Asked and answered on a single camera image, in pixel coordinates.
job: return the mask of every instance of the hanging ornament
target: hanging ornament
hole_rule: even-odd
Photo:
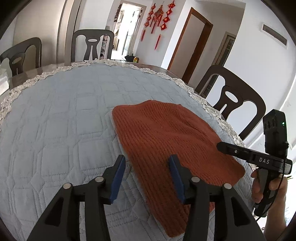
[[[151,7],[151,11],[149,12],[149,16],[147,17],[147,22],[144,24],[145,28],[147,28],[149,26],[149,21],[151,20],[151,15],[154,14],[153,10],[156,8],[155,4]],[[145,36],[145,33],[146,33],[146,29],[143,30],[143,33],[142,33],[142,37],[141,37],[141,41],[143,41],[144,39],[144,36]]]
[[[158,43],[159,43],[160,37],[161,37],[161,34],[158,36],[158,39],[157,39],[157,42],[156,42],[156,45],[155,45],[155,48],[154,48],[154,50],[156,50],[156,49],[157,49],[157,46],[158,46]]]
[[[122,3],[118,6],[117,12],[116,12],[115,17],[114,17],[114,22],[117,22],[117,20],[118,20],[121,7],[122,7]]]
[[[167,23],[168,21],[170,21],[170,17],[169,17],[169,15],[173,12],[173,11],[172,11],[172,8],[174,8],[175,6],[176,6],[176,5],[175,5],[175,0],[174,0],[171,4],[168,5],[169,9],[168,9],[168,11],[166,12],[167,16],[163,19],[163,22],[164,22],[164,23],[160,26],[161,31],[162,31],[162,30],[165,30],[165,29],[167,28],[166,23]]]
[[[152,31],[151,31],[151,33],[153,33],[153,31],[154,31],[154,28],[155,28],[155,25],[156,25],[156,23],[158,22],[158,25],[157,26],[159,26],[160,25],[160,22],[161,22],[161,19],[162,19],[162,17],[163,17],[163,4],[159,7],[159,9],[155,12],[155,14],[154,14],[154,17],[153,17],[153,19],[152,19],[152,22],[154,22],[154,25],[153,25],[153,28],[152,28]]]
[[[147,17],[147,22],[144,24],[147,28],[149,26],[149,21],[151,20],[151,15],[154,14],[153,10],[156,8],[155,4],[151,7],[151,11],[149,12],[149,16]]]

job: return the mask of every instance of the wooden door frame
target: wooden door frame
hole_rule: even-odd
[[[222,39],[222,42],[221,42],[221,44],[220,44],[220,46],[218,48],[218,51],[216,53],[216,56],[215,56],[215,58],[214,58],[214,60],[212,62],[212,65],[217,65],[218,64],[219,57],[220,57],[221,52],[222,52],[222,50],[224,48],[224,45],[226,44],[226,40],[227,40],[228,35],[230,37],[233,37],[234,39],[237,38],[237,36],[235,34],[232,34],[232,33],[229,33],[229,32],[225,32],[224,37]]]
[[[196,44],[196,47],[195,47],[194,52],[192,54],[192,57],[191,57],[191,59],[190,59],[190,61],[188,63],[188,66],[187,66],[184,74],[183,74],[183,77],[182,77],[182,80],[186,84],[188,84],[188,82],[189,82],[189,80],[190,80],[190,78],[191,78],[191,76],[192,76],[192,74],[193,74],[193,72],[195,70],[195,67],[196,67],[196,65],[197,65],[197,63],[198,63],[198,61],[200,59],[200,56],[202,55],[202,52],[203,52],[203,50],[205,48],[205,45],[207,43],[207,40],[208,40],[208,38],[210,36],[210,33],[212,31],[212,28],[213,28],[213,24],[210,23],[209,20],[207,20],[204,16],[202,16],[194,8],[191,8],[190,11],[189,11],[188,17],[186,19],[185,25],[183,27],[183,30],[181,32],[181,35],[179,37],[178,43],[176,45],[175,51],[173,53],[172,59],[170,60],[168,70],[170,70],[170,68],[171,68],[171,66],[173,64],[175,55],[177,53],[177,50],[179,48],[179,45],[181,43],[182,37],[183,37],[183,35],[185,33],[185,30],[186,30],[186,27],[187,27],[187,24],[189,22],[189,19],[190,19],[191,15],[197,17],[200,21],[202,21],[205,24],[205,26],[204,26],[204,28],[202,30],[202,33],[201,33],[200,38],[199,38],[199,40],[198,40],[198,42]]]

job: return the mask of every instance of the bottle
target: bottle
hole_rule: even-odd
[[[139,56],[136,56],[133,60],[134,63],[138,63],[140,61]]]

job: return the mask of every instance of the tissue box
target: tissue box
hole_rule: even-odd
[[[0,69],[0,96],[9,89],[9,78],[6,69]]]

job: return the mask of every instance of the cable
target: cable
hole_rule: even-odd
[[[277,193],[278,193],[278,191],[279,191],[279,188],[280,188],[280,186],[281,186],[281,183],[282,183],[282,181],[283,181],[283,179],[284,179],[284,174],[285,174],[285,168],[286,168],[286,160],[287,160],[287,158],[285,158],[284,159],[284,164],[283,164],[283,174],[282,174],[282,176],[281,176],[281,181],[280,181],[280,183],[279,183],[279,186],[278,186],[278,188],[277,188],[277,190],[276,190],[276,193],[274,194],[274,199],[272,200],[272,202],[271,202],[271,204],[270,204],[270,206],[265,210],[265,212],[264,213],[262,213],[262,215],[259,217],[259,218],[257,218],[257,220],[256,220],[256,222],[270,209],[270,207],[272,206],[272,204],[274,203],[274,201],[275,201],[275,199],[276,199],[276,196],[277,196]]]

